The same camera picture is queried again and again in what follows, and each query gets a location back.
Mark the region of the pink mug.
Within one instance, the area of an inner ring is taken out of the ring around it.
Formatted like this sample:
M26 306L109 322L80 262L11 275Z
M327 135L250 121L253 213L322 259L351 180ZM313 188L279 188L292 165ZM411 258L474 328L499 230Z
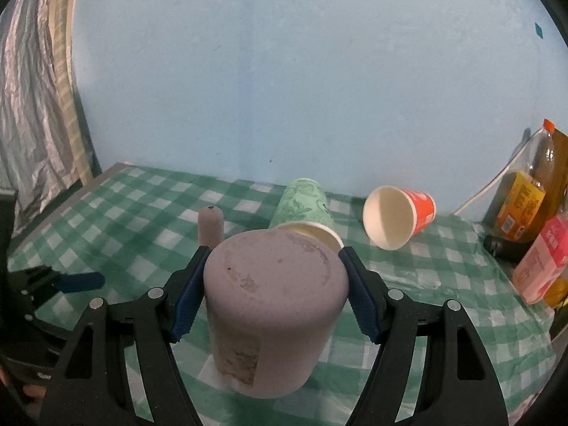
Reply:
M282 229L223 236L222 211L197 215L212 252L204 287L218 372L241 394L271 399L312 374L349 292L348 274L319 240Z

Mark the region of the red paper cup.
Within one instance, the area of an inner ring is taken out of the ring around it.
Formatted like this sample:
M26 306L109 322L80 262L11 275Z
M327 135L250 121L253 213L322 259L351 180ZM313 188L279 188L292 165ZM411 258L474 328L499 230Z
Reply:
M393 251L406 245L436 217L436 204L427 193L383 186L365 200L363 226L379 248Z

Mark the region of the green paper cup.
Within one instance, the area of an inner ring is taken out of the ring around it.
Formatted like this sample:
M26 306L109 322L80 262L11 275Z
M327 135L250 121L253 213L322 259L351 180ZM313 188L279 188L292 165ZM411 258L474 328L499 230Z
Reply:
M269 229L273 228L310 236L335 253L344 247L335 231L326 193L309 178L293 180L285 187L269 223Z

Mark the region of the black cylindrical object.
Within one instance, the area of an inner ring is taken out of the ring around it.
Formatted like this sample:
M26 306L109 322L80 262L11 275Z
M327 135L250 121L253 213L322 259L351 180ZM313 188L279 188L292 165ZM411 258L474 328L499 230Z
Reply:
M496 260L518 264L526 256L533 243L518 243L511 240L502 239L497 236L486 236L483 240L483 247Z

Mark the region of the pink drink carton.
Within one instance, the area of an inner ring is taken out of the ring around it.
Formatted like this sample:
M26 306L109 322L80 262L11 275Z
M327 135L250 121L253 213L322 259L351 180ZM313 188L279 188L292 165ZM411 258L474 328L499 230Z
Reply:
M558 214L546 222L529 251L515 267L512 283L529 304L544 298L553 282L567 266L567 214Z

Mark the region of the green checkered tablecloth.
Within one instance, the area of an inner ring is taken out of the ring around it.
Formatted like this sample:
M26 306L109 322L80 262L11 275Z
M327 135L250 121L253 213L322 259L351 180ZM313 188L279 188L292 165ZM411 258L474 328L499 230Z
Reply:
M82 293L18 289L7 361L38 358L43 425L508 425L549 380L552 314L483 229L436 220L403 249L359 199L318 202L340 244L271 226L283 188L126 166L10 261Z

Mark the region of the orange juice bottle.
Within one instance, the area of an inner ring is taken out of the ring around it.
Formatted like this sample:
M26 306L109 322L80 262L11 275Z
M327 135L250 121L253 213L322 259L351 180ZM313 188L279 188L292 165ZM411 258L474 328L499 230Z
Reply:
M546 118L510 164L495 197L490 233L516 243L534 240L567 188L567 135Z

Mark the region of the grey striped curtain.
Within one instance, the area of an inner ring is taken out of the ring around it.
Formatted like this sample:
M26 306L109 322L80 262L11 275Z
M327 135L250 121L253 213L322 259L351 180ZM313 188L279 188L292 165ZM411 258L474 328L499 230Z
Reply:
M72 65L76 0L9 0L1 12L1 185L15 232L93 179L95 155Z

